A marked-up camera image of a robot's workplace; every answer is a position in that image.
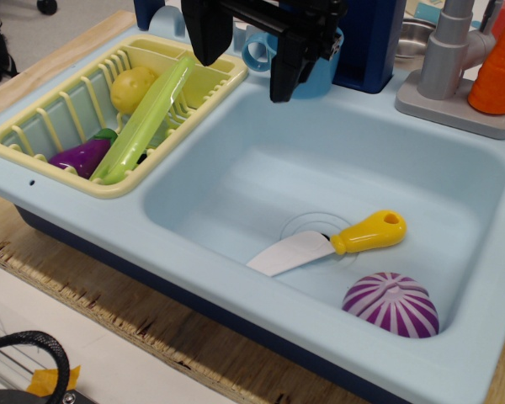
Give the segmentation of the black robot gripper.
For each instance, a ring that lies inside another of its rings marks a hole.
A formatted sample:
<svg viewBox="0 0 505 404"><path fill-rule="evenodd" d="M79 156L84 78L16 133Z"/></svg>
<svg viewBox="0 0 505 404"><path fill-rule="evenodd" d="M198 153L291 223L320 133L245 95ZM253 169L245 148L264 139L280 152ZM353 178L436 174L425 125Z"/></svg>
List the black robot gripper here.
<svg viewBox="0 0 505 404"><path fill-rule="evenodd" d="M338 22L348 5L344 1L284 1L280 7L268 1L183 0L181 9L194 54L203 66L212 65L230 46L232 16L278 36L270 99L283 103L306 82L317 59L329 60L338 50Z"/></svg>

